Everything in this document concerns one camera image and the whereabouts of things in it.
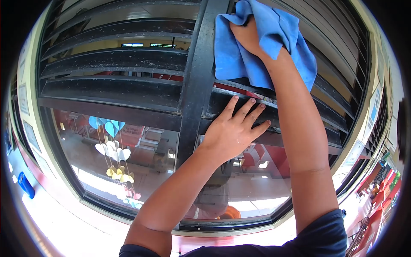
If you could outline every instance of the orange object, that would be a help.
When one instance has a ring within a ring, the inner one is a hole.
[[[223,215],[217,217],[218,220],[225,220],[225,219],[240,219],[241,214],[240,212],[234,208],[233,206],[228,205],[227,210]]]

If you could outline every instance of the forearm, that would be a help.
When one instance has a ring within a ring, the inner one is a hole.
[[[147,199],[134,222],[170,232],[184,217],[213,172],[222,164],[214,152],[199,147],[183,165]]]
[[[264,55],[277,96],[278,115],[291,172],[328,167],[328,140],[317,107],[291,56],[282,48],[277,60]]]

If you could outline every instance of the right hand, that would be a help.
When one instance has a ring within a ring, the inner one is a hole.
[[[249,17],[247,26],[236,25],[230,22],[230,29],[240,44],[250,53],[262,58],[267,54],[259,46],[256,21],[254,15]]]

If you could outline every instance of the white paper heart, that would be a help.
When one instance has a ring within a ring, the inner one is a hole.
[[[130,155],[131,155],[131,151],[129,149],[121,149],[121,148],[117,148],[117,153],[120,159],[122,159],[123,161],[127,160]]]
[[[118,153],[111,149],[111,147],[107,147],[109,150],[109,157],[113,158],[116,162],[120,161],[120,157],[118,156]]]
[[[107,141],[107,147],[111,147],[114,151],[120,146],[120,143],[117,140],[114,141]]]
[[[109,156],[109,150],[105,144],[96,144],[95,148],[100,154]]]

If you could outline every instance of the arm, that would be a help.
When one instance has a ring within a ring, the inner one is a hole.
[[[254,18],[247,27],[230,23],[236,39],[266,66],[277,96],[281,134],[291,171],[297,233],[338,209],[328,164],[328,140],[317,107],[291,56],[283,47],[277,60],[259,47]]]
[[[162,257],[170,256],[171,230],[187,213],[213,172],[242,153],[271,124],[266,121],[251,129],[265,108],[260,104],[246,116],[256,102],[254,98],[232,117],[237,101],[238,96],[232,97],[208,128],[201,145],[143,204],[124,244],[140,245]]]

